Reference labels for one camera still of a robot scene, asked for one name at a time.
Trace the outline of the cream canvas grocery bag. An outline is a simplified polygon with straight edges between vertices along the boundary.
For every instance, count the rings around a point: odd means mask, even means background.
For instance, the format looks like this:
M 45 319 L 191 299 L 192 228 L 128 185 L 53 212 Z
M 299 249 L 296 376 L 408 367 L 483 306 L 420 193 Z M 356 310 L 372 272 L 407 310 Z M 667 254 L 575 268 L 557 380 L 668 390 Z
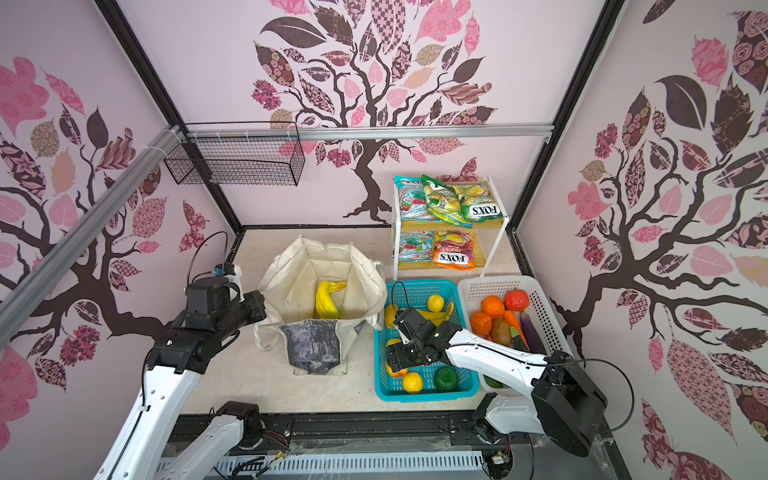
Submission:
M 276 256 L 258 290 L 267 318 L 253 327 L 261 352 L 285 347 L 296 375 L 344 375 L 366 328 L 380 329 L 388 297 L 381 263 L 353 244 L 300 237 Z

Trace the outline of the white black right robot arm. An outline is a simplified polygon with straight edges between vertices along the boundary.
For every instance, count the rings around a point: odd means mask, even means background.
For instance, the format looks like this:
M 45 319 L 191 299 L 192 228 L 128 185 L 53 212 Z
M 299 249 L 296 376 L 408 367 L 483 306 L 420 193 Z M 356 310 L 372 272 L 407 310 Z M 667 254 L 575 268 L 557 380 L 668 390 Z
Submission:
M 505 347 L 450 321 L 436 326 L 412 307 L 398 311 L 393 326 L 401 341 L 387 347 L 391 369 L 440 362 L 515 392 L 511 397 L 490 394 L 481 402 L 476 413 L 484 436 L 545 435 L 574 456 L 589 455 L 608 401 L 581 361 L 560 350 L 541 355 Z

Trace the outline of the green candy bag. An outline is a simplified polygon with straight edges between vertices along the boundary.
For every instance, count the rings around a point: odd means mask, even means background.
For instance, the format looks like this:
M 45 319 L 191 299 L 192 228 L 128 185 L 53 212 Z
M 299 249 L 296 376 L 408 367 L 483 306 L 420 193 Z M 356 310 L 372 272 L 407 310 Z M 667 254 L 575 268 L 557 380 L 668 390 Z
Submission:
M 443 223 L 459 227 L 471 228 L 472 224 L 463 215 L 458 195 L 451 186 L 422 175 L 421 183 L 427 202 L 427 209 L 431 215 Z

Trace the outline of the yellow orange apple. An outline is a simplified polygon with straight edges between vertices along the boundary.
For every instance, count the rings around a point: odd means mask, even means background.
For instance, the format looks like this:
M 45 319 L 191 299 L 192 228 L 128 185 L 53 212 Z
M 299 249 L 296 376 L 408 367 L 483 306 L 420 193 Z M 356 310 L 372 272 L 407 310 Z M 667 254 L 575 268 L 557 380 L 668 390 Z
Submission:
M 386 366 L 386 371 L 388 375 L 394 379 L 403 378 L 409 373 L 407 368 L 401 370 L 393 370 L 389 365 Z

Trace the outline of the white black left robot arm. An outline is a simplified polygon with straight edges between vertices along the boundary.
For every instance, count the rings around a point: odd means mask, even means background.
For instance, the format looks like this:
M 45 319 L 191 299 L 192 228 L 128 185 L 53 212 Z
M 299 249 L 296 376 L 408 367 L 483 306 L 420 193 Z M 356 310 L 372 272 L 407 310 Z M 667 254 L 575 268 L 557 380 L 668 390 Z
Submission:
M 267 318 L 261 292 L 243 292 L 237 276 L 213 276 L 185 288 L 186 305 L 155 340 L 141 370 L 141 388 L 97 479 L 202 478 L 243 439 L 245 416 L 219 415 L 168 473 L 158 465 L 183 407 L 211 360 L 242 327 Z

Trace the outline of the yellow banana bunch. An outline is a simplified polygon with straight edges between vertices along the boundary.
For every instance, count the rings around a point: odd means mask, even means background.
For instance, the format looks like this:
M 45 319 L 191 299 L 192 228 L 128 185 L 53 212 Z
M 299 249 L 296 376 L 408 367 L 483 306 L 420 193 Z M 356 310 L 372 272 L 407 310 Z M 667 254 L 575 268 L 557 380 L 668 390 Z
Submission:
M 317 317 L 324 320 L 338 320 L 340 318 L 340 312 L 334 300 L 332 294 L 343 291 L 347 286 L 346 281 L 321 281 L 315 294 L 315 311 Z

